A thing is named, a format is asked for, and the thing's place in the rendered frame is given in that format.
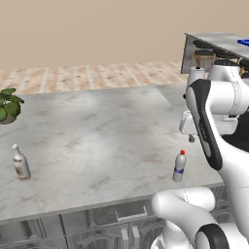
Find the clear bottle with red cap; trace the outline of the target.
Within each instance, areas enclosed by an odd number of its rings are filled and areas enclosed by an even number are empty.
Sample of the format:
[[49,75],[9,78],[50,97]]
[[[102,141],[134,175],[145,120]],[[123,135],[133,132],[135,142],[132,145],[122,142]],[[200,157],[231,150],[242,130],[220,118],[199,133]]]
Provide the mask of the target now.
[[173,176],[172,176],[172,179],[175,182],[182,181],[186,162],[187,162],[187,158],[185,155],[185,151],[181,150],[180,154],[175,159],[175,166],[174,166],[174,171],[173,171]]

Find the black seat wooden bar stool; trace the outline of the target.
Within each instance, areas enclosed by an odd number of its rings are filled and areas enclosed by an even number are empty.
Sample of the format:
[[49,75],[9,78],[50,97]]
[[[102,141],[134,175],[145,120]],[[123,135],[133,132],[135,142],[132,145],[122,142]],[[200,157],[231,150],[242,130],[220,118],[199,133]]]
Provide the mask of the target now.
[[194,40],[194,45],[199,49],[213,49],[213,46],[198,39]]
[[247,59],[241,59],[239,61],[239,67],[240,67],[240,77],[242,79],[249,79],[249,60]]
[[207,59],[210,59],[211,64],[214,64],[215,54],[209,50],[197,50],[193,52],[192,63],[195,63],[197,68],[205,66]]
[[229,59],[217,59],[214,61],[214,65],[219,66],[238,66],[238,64]]
[[213,53],[220,58],[238,59],[237,55],[217,48],[213,50]]

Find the grey cupboard door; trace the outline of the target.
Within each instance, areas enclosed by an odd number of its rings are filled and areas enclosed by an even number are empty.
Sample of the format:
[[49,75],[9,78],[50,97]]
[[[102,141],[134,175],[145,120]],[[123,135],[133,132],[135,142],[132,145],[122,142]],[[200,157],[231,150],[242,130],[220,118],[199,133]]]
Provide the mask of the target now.
[[129,248],[133,249],[132,227],[137,226],[140,234],[139,249],[151,249],[154,240],[161,234],[164,228],[164,220],[159,218],[144,219],[131,222],[129,227]]
[[121,230],[128,225],[111,225],[67,235],[69,249],[123,249]]
[[0,225],[0,249],[68,249],[59,216]]

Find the white and brown glass bottle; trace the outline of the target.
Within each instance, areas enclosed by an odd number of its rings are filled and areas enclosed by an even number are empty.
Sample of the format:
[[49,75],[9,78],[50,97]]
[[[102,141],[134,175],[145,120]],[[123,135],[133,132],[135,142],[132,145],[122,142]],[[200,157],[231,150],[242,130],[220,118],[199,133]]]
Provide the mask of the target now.
[[17,144],[14,144],[12,146],[14,150],[14,156],[13,156],[13,163],[15,170],[18,174],[18,178],[23,180],[28,180],[31,178],[31,173],[29,170],[28,162],[24,154],[19,150],[19,147]]

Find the grey drawer front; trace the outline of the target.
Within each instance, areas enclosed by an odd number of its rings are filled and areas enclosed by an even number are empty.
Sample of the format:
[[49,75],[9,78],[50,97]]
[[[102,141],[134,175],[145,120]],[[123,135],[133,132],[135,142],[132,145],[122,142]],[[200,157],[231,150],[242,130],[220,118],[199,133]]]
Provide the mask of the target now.
[[94,227],[117,224],[116,211],[118,211],[120,216],[134,215],[142,213],[143,206],[147,209],[148,217],[154,215],[149,200],[139,200],[101,208],[94,208],[89,212],[90,224]]

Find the green potted plant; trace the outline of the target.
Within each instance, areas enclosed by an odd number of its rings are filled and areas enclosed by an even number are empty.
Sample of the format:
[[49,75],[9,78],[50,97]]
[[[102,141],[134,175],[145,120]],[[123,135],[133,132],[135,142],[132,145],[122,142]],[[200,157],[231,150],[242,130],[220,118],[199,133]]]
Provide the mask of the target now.
[[24,100],[15,95],[15,88],[0,90],[0,125],[13,123],[21,112]]

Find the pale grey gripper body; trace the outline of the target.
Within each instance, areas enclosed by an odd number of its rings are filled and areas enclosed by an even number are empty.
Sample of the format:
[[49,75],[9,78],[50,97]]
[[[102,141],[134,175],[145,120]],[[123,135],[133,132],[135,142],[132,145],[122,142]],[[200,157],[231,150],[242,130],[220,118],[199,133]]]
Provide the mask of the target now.
[[[238,118],[230,118],[228,115],[214,115],[213,118],[221,135],[231,135],[235,133]],[[196,126],[189,110],[182,114],[179,130],[182,134],[197,135]]]

